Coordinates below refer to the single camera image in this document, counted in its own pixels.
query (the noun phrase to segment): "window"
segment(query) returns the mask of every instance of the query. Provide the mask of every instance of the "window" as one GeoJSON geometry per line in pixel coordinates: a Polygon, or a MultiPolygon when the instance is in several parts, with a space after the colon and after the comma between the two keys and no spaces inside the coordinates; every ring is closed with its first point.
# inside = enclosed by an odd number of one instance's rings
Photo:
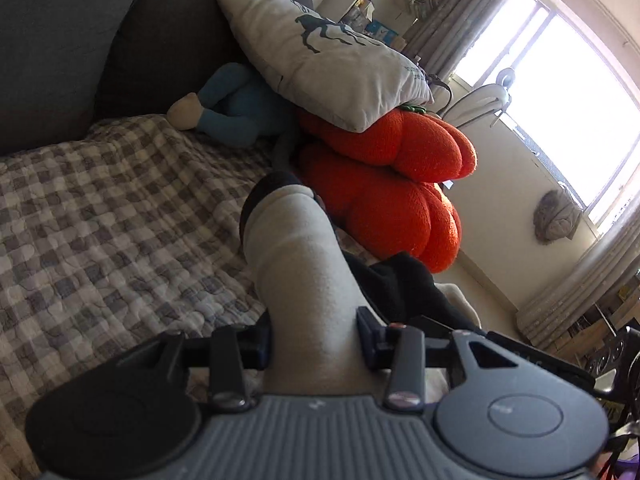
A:
{"type": "Polygon", "coordinates": [[[516,80],[504,122],[606,231],[640,191],[635,100],[604,57],[539,0],[508,0],[455,73],[477,88],[509,66],[516,80]]]}

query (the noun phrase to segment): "floor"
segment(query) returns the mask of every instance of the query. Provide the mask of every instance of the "floor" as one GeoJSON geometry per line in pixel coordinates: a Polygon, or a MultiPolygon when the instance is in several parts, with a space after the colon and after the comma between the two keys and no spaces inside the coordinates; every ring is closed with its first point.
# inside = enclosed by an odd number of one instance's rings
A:
{"type": "Polygon", "coordinates": [[[438,283],[455,283],[459,286],[467,301],[478,313],[483,329],[521,339],[516,330],[513,313],[498,304],[494,297],[466,272],[462,264],[454,262],[449,269],[434,275],[434,279],[438,283]]]}

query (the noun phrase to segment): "gray curtain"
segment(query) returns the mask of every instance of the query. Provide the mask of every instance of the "gray curtain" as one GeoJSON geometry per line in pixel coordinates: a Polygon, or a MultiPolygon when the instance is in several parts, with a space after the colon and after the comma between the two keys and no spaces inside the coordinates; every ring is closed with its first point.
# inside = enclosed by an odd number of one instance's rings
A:
{"type": "Polygon", "coordinates": [[[440,0],[425,21],[415,22],[404,35],[402,53],[422,58],[427,73],[447,78],[491,22],[505,0],[440,0]]]}
{"type": "Polygon", "coordinates": [[[547,348],[620,278],[640,263],[640,195],[584,254],[568,276],[547,287],[516,316],[518,328],[539,348],[547,348]]]}

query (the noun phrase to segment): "gray cushion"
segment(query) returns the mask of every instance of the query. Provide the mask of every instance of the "gray cushion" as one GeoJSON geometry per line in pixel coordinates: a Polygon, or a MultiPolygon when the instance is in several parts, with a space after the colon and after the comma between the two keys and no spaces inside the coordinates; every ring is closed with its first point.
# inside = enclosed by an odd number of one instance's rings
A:
{"type": "Polygon", "coordinates": [[[0,0],[0,153],[86,134],[134,0],[0,0]]]}
{"type": "Polygon", "coordinates": [[[216,0],[138,0],[113,42],[96,118],[163,114],[222,64],[243,60],[216,0]]]}

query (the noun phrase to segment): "white pillow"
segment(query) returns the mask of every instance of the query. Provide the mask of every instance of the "white pillow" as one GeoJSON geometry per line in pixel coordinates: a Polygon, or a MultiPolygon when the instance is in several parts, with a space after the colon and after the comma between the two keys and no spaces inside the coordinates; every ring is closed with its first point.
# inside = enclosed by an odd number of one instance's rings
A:
{"type": "Polygon", "coordinates": [[[249,61],[277,93],[363,132],[398,105],[433,103],[405,56],[293,0],[218,0],[249,61]]]}

